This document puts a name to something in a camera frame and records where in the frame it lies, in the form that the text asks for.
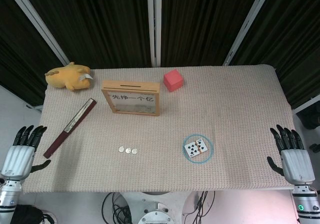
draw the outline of red block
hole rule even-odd
[[[184,84],[184,79],[176,69],[166,73],[163,78],[163,83],[170,92],[175,91]]]

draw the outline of beige knit tablecloth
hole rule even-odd
[[[89,98],[97,104],[54,153],[51,164],[30,174],[24,191],[290,187],[267,163],[271,156],[281,164],[270,127],[294,127],[290,106],[271,66],[180,67],[185,83],[174,92],[163,84],[163,75],[170,70],[96,69],[88,90],[48,87],[40,121],[48,129],[34,165],[46,160],[43,153]],[[160,116],[112,113],[101,92],[103,80],[160,82]],[[182,153],[184,138],[193,133],[213,141],[214,155],[205,164],[191,163]],[[120,153],[120,146],[137,148],[138,153]]]

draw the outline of yellow plush toy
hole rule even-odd
[[[45,75],[46,82],[55,88],[66,87],[70,91],[90,87],[89,79],[92,79],[90,68],[71,62],[66,67],[54,68]]]

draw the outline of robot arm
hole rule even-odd
[[[301,137],[295,130],[276,126],[278,132],[270,128],[279,154],[282,167],[278,167],[271,157],[267,157],[270,167],[294,185],[292,196],[301,224],[320,224],[318,194],[310,184],[315,180],[308,151],[304,149]]]
[[[47,160],[42,165],[32,166],[35,152],[47,127],[35,128],[29,137],[33,128],[33,126],[22,127],[18,131],[4,161],[1,175],[5,178],[5,183],[0,189],[1,224],[10,224],[11,222],[22,191],[22,181],[30,173],[43,169],[50,163],[50,160]]]

